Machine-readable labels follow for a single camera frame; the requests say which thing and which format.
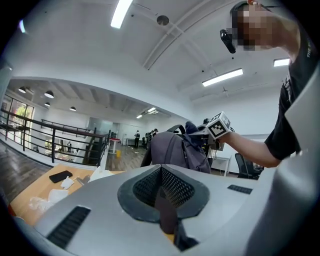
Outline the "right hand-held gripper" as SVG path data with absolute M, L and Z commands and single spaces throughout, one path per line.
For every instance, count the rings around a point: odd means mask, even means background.
M 190 133 L 189 136 L 206 138 L 207 144 L 212 150 L 223 150 L 224 143 L 219 142 L 218 139 L 233 130 L 231 121 L 224 111 L 219 112 L 207 123 L 199 125 L 197 128 L 198 131 Z

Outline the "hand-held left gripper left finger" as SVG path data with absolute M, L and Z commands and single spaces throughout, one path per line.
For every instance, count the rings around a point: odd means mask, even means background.
M 157 223 L 133 219 L 120 206 L 118 189 L 149 170 L 142 167 L 91 181 L 50 207 L 34 228 L 48 256 L 176 256 L 180 251 Z M 65 248 L 48 240 L 51 231 L 77 206 L 89 214 Z

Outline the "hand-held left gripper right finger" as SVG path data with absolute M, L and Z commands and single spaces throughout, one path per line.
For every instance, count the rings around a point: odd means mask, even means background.
M 245 256 L 260 210 L 250 205 L 260 181 L 207 174 L 175 165 L 164 169 L 193 186 L 193 196 L 184 203 L 196 215 L 180 220 L 175 237 L 188 248 L 169 244 L 163 256 Z

